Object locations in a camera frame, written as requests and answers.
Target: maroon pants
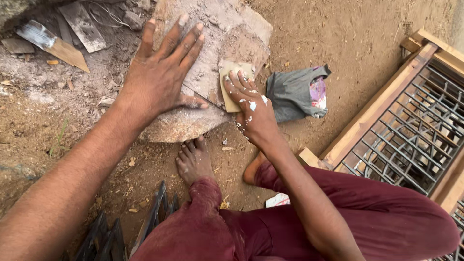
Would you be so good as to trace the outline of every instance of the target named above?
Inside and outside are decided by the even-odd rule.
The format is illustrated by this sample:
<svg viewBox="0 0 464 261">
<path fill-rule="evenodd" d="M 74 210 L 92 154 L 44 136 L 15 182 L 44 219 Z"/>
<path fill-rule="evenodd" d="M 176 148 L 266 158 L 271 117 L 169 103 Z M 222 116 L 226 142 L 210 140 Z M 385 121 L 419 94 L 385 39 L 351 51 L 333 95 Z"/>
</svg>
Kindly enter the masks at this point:
<svg viewBox="0 0 464 261">
<path fill-rule="evenodd" d="M 458 229 L 425 196 L 406 188 L 306 167 L 347 222 L 368 261 L 415 261 L 456 250 Z M 288 193 L 270 162 L 256 186 Z M 221 192 L 198 178 L 186 202 L 156 227 L 131 260 L 324 260 L 291 205 L 249 212 L 221 209 Z"/>
</svg>

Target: dirt ground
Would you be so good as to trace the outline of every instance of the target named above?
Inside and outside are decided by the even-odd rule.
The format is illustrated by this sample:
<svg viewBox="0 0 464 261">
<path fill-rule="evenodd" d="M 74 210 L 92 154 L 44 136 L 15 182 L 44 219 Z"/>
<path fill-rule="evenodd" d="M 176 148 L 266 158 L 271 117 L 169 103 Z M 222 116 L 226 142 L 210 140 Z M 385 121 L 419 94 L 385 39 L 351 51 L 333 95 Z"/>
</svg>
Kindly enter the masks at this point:
<svg viewBox="0 0 464 261">
<path fill-rule="evenodd" d="M 423 27 L 445 41 L 452 40 L 456 1 L 248 0 L 247 4 L 274 26 L 271 65 L 256 79 L 261 90 L 274 71 L 328 63 L 333 72 L 326 80 L 326 117 L 309 117 L 279 126 L 295 153 L 307 146 L 320 155 L 397 70 L 402 60 L 399 43 L 405 36 Z M 141 13 L 144 20 L 151 12 L 130 0 L 127 6 Z M 121 15 L 121 10 L 114 10 Z M 31 18 L 57 31 L 53 19 L 40 15 Z M 0 217 L 91 129 L 102 114 L 97 106 L 100 98 L 117 96 L 107 88 L 108 83 L 113 79 L 122 84 L 140 34 L 127 28 L 98 28 L 109 47 L 93 54 L 83 51 L 90 74 L 63 62 L 48 65 L 45 61 L 54 57 L 42 51 L 36 51 L 31 61 L 25 62 L 0 47 L 0 79 L 13 84 L 5 86 L 11 96 L 0 96 Z M 58 87 L 71 76 L 74 90 Z M 226 138 L 227 146 L 234 150 L 222 151 L 221 142 Z M 241 179 L 245 167 L 257 155 L 257 148 L 231 123 L 208 132 L 206 140 L 230 209 L 262 208 L 275 193 L 246 185 Z M 130 251 L 148 209 L 138 203 L 151 199 L 162 180 L 167 182 L 170 198 L 177 192 L 180 202 L 188 200 L 187 188 L 174 164 L 179 148 L 180 144 L 137 140 L 96 195 L 88 219 L 69 247 L 71 255 L 100 209 L 105 210 L 110 224 L 115 218 L 121 219 Z M 127 170 L 131 158 L 136 166 Z M 140 211 L 129 213 L 130 208 Z"/>
</svg>

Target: hand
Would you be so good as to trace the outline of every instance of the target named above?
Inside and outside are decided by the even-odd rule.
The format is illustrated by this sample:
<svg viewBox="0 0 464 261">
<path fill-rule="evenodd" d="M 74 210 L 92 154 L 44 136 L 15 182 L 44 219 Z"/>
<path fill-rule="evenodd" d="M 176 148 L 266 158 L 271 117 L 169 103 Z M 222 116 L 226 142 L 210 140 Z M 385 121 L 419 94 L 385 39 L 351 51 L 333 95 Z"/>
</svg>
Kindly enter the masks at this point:
<svg viewBox="0 0 464 261">
<path fill-rule="evenodd" d="M 150 19 L 143 29 L 142 43 L 116 99 L 116 103 L 129 106 L 127 111 L 138 118 L 142 126 L 148 126 L 159 114 L 177 106 L 208 108 L 207 101 L 180 93 L 205 39 L 201 34 L 203 24 L 199 23 L 178 44 L 188 19 L 184 14 L 176 21 L 156 52 L 153 51 L 155 20 Z"/>
<path fill-rule="evenodd" d="M 271 100 L 259 94 L 253 79 L 240 70 L 238 75 L 230 71 L 223 81 L 231 99 L 242 108 L 235 124 L 245 138 L 265 154 L 276 143 L 286 144 L 279 134 Z"/>
</svg>

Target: metal grille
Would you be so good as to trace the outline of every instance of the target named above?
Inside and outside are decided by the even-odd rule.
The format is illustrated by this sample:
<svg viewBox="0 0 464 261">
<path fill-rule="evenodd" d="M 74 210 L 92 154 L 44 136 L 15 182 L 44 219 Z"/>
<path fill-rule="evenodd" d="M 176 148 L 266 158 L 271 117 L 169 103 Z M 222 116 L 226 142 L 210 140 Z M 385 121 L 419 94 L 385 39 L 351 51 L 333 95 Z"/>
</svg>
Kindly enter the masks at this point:
<svg viewBox="0 0 464 261">
<path fill-rule="evenodd" d="M 458 226 L 461 243 L 454 253 L 437 257 L 433 259 L 434 261 L 464 261 L 464 202 L 462 200 L 458 201 L 458 208 L 451 217 Z"/>
<path fill-rule="evenodd" d="M 429 63 L 336 170 L 429 195 L 464 141 L 464 87 Z"/>
</svg>

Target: foot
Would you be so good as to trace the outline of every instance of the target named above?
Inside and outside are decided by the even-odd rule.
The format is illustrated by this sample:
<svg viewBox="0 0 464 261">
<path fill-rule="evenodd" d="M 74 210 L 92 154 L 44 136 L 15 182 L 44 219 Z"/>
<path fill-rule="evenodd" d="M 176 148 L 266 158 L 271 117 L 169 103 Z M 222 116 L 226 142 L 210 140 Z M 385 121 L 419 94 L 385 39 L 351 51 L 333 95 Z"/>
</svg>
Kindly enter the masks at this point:
<svg viewBox="0 0 464 261">
<path fill-rule="evenodd" d="M 184 142 L 175 162 L 179 176 L 189 187 L 200 176 L 214 178 L 208 147 L 203 136 Z"/>
<path fill-rule="evenodd" d="M 245 183 L 254 185 L 255 184 L 255 174 L 259 166 L 267 160 L 266 156 L 262 152 L 259 152 L 258 156 L 246 167 L 245 172 L 243 173 L 243 180 Z"/>
</svg>

